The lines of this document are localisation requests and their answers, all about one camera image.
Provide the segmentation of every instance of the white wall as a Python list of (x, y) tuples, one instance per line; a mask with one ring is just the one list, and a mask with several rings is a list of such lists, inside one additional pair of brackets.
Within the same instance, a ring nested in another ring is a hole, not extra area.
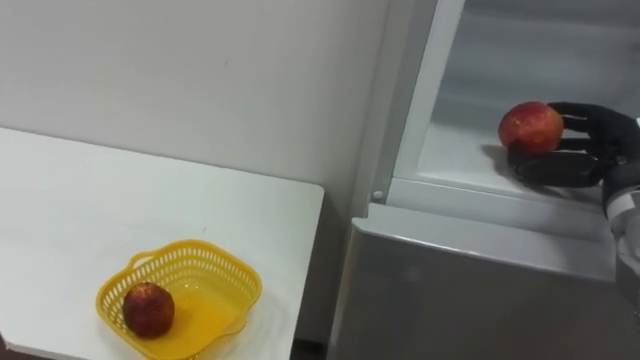
[(0, 126), (318, 183), (344, 217), (387, 3), (0, 0)]

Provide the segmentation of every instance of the yellow plastic basket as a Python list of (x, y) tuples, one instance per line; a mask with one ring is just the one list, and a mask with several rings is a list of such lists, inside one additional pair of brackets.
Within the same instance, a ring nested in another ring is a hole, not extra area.
[[(171, 330), (152, 340), (134, 335), (122, 315), (126, 293), (145, 281), (165, 288), (175, 303)], [(258, 273), (233, 255), (205, 241), (181, 240), (131, 258), (102, 286), (96, 309), (144, 357), (190, 360), (215, 352), (224, 339), (240, 332), (261, 292)]]

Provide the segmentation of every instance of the floor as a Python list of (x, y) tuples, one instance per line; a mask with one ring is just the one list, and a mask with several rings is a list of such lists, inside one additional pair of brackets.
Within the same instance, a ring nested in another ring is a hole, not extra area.
[[(291, 351), (291, 360), (324, 360), (322, 351), (317, 346), (309, 346), (296, 342)], [(17, 354), (5, 350), (4, 342), (0, 337), (0, 359), (1, 360), (46, 360), (34, 356)]]

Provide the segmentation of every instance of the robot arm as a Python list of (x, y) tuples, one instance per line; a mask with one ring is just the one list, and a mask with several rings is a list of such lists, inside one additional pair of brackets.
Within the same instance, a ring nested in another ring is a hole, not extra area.
[(591, 187), (602, 182), (602, 208), (616, 240), (616, 285), (640, 325), (640, 125), (609, 108), (551, 103), (565, 128), (586, 134), (561, 139), (548, 154), (529, 155), (509, 146), (513, 176), (531, 186)]

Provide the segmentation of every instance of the refrigerator compartment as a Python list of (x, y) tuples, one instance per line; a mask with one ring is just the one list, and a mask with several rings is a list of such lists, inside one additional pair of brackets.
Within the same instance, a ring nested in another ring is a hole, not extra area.
[(476, 14), (552, 20), (591, 25), (638, 26), (640, 3), (636, 0), (472, 0), (466, 11)]
[(638, 35), (633, 28), (465, 11), (439, 96), (504, 111), (531, 100), (619, 105), (626, 79), (637, 72)]
[[(500, 0), (440, 1), (392, 188), (396, 180), (416, 181), (601, 213), (599, 188), (529, 188), (515, 181), (497, 129), (511, 107), (533, 100), (598, 103), (640, 115), (634, 96), (640, 94), (640, 27), (587, 21), (604, 3), (574, 3), (572, 14), (582, 18), (571, 21), (546, 16), (549, 7), (532, 0), (505, 7)], [(517, 16), (536, 6), (539, 14)]]

